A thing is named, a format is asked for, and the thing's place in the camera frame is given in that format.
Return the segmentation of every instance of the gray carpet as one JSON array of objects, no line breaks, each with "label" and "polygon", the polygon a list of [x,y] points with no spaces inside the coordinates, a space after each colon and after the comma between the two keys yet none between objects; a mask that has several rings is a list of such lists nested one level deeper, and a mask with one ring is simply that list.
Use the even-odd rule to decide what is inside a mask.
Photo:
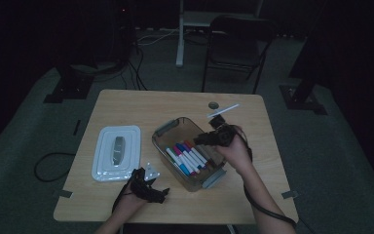
[{"label": "gray carpet", "polygon": [[[139,36],[148,33],[166,34],[147,31]],[[205,41],[193,35],[189,39]],[[206,47],[186,43],[184,67],[177,68],[176,45],[170,37],[140,46],[139,75],[148,90],[200,91]],[[295,198],[301,218],[297,233],[374,233],[374,173],[331,93],[320,86],[314,89],[328,115],[289,110],[281,97],[279,85],[300,82],[288,74],[302,46],[303,42],[294,39],[276,40],[257,90],[265,100],[290,186],[299,193]],[[134,66],[140,61],[141,54],[131,56]],[[43,183],[34,177],[33,168],[47,153],[76,152],[101,90],[136,88],[130,70],[123,71],[97,76],[87,99],[61,104],[43,103],[58,81],[55,70],[36,82],[0,136],[0,233],[93,233],[100,225],[55,221],[57,198],[53,194],[62,188],[65,177]],[[249,81],[244,76],[211,71],[206,91],[249,94],[254,76]],[[78,120],[81,125],[74,134]],[[38,169],[42,176],[56,176],[68,170],[72,160],[59,155]],[[238,228],[243,234],[256,233],[255,225]]]}]

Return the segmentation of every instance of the clear plastic container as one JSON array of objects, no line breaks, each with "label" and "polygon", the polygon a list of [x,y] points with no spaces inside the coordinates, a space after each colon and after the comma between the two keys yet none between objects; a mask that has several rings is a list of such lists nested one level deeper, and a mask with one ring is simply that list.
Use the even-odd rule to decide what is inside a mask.
[{"label": "clear plastic container", "polygon": [[[226,171],[223,170],[226,161],[219,153],[212,149],[211,146],[195,145],[194,138],[203,132],[189,118],[180,117],[165,123],[152,136],[153,144],[160,151],[162,162],[190,192],[198,191],[201,188],[211,188],[226,174]],[[200,168],[199,173],[186,175],[185,170],[183,172],[182,168],[177,165],[177,162],[167,152],[167,148],[173,148],[178,143],[185,143],[186,140],[191,144],[190,146],[193,146],[206,159],[206,165]]]}]

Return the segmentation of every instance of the small round object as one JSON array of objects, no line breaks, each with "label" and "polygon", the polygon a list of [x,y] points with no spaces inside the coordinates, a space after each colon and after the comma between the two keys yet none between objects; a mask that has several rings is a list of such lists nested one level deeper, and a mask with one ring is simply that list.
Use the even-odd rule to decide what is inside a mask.
[{"label": "small round object", "polygon": [[218,109],[219,105],[217,102],[215,101],[212,101],[208,104],[208,107],[210,107],[210,109]]}]

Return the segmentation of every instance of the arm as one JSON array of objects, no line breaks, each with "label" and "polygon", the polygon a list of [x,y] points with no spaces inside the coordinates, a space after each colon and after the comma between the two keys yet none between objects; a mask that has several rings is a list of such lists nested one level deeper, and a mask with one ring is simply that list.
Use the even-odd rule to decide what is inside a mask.
[{"label": "arm", "polygon": [[124,193],[128,195],[121,198],[113,214],[96,230],[96,234],[117,233],[120,227],[147,203],[132,194],[130,186],[127,186]]},{"label": "arm", "polygon": [[[243,179],[248,194],[258,205],[271,212],[283,215],[283,212],[273,200],[260,178],[259,173],[253,167],[247,148],[239,136],[235,136],[229,147],[216,146],[216,149],[236,169]],[[295,233],[290,223],[263,214],[254,207],[252,209],[260,233]]]}]

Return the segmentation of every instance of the chair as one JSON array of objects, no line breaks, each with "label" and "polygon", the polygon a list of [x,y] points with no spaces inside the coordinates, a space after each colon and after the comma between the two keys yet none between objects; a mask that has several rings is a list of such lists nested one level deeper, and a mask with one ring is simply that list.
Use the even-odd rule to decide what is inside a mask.
[{"label": "chair", "polygon": [[202,92],[206,87],[209,68],[248,72],[248,80],[259,67],[253,94],[256,93],[266,53],[276,38],[277,27],[267,19],[239,18],[223,15],[215,18],[208,30],[205,73]]}]

